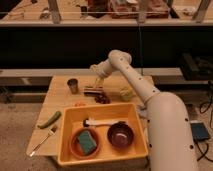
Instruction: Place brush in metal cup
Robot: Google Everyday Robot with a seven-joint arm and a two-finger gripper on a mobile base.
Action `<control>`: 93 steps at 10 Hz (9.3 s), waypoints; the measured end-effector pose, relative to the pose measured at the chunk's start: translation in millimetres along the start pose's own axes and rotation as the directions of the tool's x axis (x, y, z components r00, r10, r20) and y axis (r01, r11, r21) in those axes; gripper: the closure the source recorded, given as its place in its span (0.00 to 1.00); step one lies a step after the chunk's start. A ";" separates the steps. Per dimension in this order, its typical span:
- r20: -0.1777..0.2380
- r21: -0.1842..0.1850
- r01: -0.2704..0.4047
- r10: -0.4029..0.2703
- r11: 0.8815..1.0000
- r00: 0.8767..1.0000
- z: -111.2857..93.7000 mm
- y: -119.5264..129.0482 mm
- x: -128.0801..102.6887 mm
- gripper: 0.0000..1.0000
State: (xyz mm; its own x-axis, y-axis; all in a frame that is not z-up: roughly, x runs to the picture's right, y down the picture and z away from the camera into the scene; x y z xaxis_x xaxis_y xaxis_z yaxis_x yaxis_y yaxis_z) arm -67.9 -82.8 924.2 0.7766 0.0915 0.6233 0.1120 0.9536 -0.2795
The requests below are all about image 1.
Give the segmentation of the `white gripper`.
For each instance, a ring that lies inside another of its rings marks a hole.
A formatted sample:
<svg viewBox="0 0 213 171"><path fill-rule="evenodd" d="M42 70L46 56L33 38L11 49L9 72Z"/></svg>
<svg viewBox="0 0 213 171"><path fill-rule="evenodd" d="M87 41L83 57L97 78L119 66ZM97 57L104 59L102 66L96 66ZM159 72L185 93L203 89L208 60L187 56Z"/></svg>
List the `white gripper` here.
<svg viewBox="0 0 213 171"><path fill-rule="evenodd" d="M98 87L99 85L99 80L100 80L100 85L99 86L103 86L104 84L104 79L103 78L107 78L108 74L105 72L105 64L103 62L99 63L99 64L93 64L90 66L90 69L97 75L99 76L101 79L99 79L99 77L96 78L95 80L95 87Z"/></svg>

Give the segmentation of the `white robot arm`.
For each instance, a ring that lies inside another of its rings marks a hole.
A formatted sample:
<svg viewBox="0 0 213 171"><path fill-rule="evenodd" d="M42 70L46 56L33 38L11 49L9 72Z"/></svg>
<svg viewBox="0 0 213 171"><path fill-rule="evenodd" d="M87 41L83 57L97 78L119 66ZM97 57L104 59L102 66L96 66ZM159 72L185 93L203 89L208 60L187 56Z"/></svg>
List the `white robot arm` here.
<svg viewBox="0 0 213 171"><path fill-rule="evenodd" d="M90 68L102 79L118 70L146 106L151 171L199 171L188 112L175 94L162 92L131 65L129 53L112 50Z"/></svg>

